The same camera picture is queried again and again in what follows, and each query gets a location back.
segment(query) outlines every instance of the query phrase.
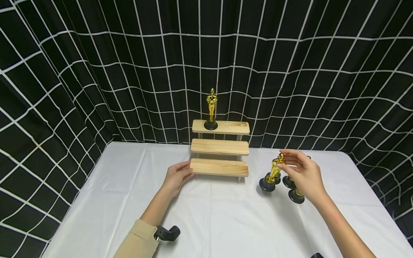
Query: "finger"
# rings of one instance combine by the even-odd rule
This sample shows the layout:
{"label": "finger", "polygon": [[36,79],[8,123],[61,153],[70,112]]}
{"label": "finger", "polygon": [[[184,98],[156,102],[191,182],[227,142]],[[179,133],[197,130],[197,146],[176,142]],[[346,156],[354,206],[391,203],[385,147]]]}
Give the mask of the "finger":
{"label": "finger", "polygon": [[292,180],[294,181],[294,178],[296,177],[296,175],[298,174],[298,172],[293,169],[292,167],[289,167],[287,165],[284,164],[277,164],[277,167],[281,168],[284,172],[287,173],[287,175],[289,175]]}
{"label": "finger", "polygon": [[296,166],[297,168],[300,168],[300,169],[303,168],[303,164],[301,164],[301,163],[298,162],[298,161],[294,161],[294,160],[287,160],[287,161],[285,161],[285,164],[287,164],[287,165],[294,165],[294,166]]}
{"label": "finger", "polygon": [[185,167],[180,168],[178,171],[181,171],[181,170],[187,170],[189,167],[190,167],[190,165],[186,165]]}
{"label": "finger", "polygon": [[284,160],[284,161],[294,160],[294,161],[297,161],[297,162],[300,162],[300,163],[301,163],[301,161],[297,158],[297,156],[288,156],[288,157],[284,158],[283,160]]}
{"label": "finger", "polygon": [[293,170],[295,170],[297,173],[300,173],[300,172],[301,172],[301,169],[299,169],[299,168],[296,168],[296,167],[290,167],[290,168],[292,168]]}
{"label": "finger", "polygon": [[181,184],[179,185],[178,189],[181,189],[183,184],[185,184],[186,181],[188,181],[190,178],[192,178],[195,174],[189,174],[183,177]]}
{"label": "finger", "polygon": [[185,184],[190,178],[192,178],[195,174],[189,174],[183,177],[181,185]]}
{"label": "finger", "polygon": [[188,169],[185,169],[185,170],[178,171],[178,173],[180,173],[182,175],[182,178],[184,178],[185,176],[189,175],[192,172],[194,172],[193,168],[188,168]]}
{"label": "finger", "polygon": [[188,161],[184,161],[184,162],[172,165],[172,166],[169,167],[169,169],[172,169],[173,171],[177,171],[177,170],[179,170],[179,169],[181,169],[181,168],[183,168],[183,167],[185,167],[189,164],[191,164],[191,161],[188,160]]}
{"label": "finger", "polygon": [[296,149],[282,149],[280,150],[280,152],[296,156],[298,160],[303,163],[304,166],[309,165],[309,163],[311,162],[311,159],[307,157],[307,155]]}

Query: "wooden display stand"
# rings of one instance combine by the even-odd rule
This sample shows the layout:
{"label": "wooden display stand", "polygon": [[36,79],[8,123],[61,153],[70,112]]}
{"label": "wooden display stand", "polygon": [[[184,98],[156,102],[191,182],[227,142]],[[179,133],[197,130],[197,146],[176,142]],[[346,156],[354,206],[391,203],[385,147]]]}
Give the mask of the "wooden display stand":
{"label": "wooden display stand", "polygon": [[[249,155],[248,142],[242,142],[242,135],[249,135],[247,122],[217,121],[218,128],[207,130],[204,127],[205,120],[194,120],[192,131],[198,133],[198,139],[192,139],[191,152],[198,154],[214,154],[236,156],[237,160],[219,159],[191,159],[190,167],[197,174],[225,175],[241,178],[248,176],[248,164],[241,161],[241,156]],[[236,141],[202,139],[203,133],[237,135]]]}

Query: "black backdrop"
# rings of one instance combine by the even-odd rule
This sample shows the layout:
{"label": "black backdrop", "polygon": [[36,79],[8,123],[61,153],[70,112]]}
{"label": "black backdrop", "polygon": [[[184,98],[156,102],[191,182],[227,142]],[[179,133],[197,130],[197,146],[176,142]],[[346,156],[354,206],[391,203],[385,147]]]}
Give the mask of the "black backdrop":
{"label": "black backdrop", "polygon": [[1,0],[0,256],[41,255],[112,140],[189,144],[212,87],[217,119],[248,121],[250,147],[350,155],[412,243],[412,11]]}

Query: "table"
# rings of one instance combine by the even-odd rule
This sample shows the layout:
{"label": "table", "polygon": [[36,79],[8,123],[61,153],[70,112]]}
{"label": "table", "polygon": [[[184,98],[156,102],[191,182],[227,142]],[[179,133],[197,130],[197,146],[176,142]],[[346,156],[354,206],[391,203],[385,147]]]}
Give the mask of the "table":
{"label": "table", "polygon": [[[293,203],[282,183],[272,193],[259,188],[278,153],[250,148],[243,157],[249,177],[240,183],[207,175],[188,181],[162,223],[167,229],[177,225],[181,235],[175,242],[161,242],[154,257],[310,258],[316,252],[341,257],[308,200]],[[407,240],[346,154],[304,153],[319,164],[327,192],[377,257],[413,257]],[[43,257],[113,257],[162,185],[167,168],[189,159],[189,145],[110,143]]]}

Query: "beige sleeve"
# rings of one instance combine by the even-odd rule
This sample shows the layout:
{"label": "beige sleeve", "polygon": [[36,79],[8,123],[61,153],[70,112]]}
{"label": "beige sleeve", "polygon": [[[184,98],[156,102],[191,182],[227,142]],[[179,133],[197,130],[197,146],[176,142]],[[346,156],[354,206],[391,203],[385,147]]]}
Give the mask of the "beige sleeve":
{"label": "beige sleeve", "polygon": [[151,258],[158,247],[154,238],[157,227],[142,220],[135,221],[114,258]]}

